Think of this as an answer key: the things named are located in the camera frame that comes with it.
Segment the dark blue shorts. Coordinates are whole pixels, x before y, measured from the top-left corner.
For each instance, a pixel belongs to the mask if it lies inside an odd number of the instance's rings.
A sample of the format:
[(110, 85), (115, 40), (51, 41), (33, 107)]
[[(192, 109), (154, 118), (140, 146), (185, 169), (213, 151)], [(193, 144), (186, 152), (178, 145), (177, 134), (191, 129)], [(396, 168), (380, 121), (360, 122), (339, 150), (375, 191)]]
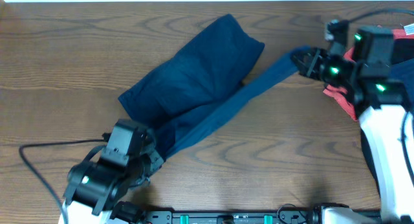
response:
[(118, 100), (133, 120), (155, 130), (156, 150), (167, 159), (211, 135), (251, 99), (297, 72), (287, 53), (244, 85), (264, 48), (227, 14)]

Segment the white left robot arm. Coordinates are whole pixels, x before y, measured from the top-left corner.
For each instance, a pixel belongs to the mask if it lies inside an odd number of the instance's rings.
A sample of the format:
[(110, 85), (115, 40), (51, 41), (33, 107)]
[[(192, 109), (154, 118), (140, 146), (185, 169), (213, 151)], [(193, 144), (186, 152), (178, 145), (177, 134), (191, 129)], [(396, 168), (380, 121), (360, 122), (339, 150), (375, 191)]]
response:
[(146, 221), (144, 210), (121, 199), (129, 190), (150, 183), (149, 178), (164, 164), (155, 149), (157, 140), (148, 132), (131, 137), (123, 146), (114, 146), (111, 139), (120, 142), (113, 133), (104, 133), (105, 144), (71, 168), (64, 193), (66, 213), (61, 216), (64, 223)]

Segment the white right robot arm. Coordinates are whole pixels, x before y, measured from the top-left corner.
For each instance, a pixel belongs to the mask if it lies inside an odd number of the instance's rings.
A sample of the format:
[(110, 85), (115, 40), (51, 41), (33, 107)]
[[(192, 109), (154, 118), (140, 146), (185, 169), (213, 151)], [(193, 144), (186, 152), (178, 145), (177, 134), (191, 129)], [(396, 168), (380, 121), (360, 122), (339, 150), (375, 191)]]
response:
[(380, 194), (377, 223), (413, 222), (413, 107), (404, 84), (390, 78), (394, 34), (361, 27), (350, 60), (343, 49), (301, 49), (290, 59), (300, 75), (347, 90), (373, 158)]

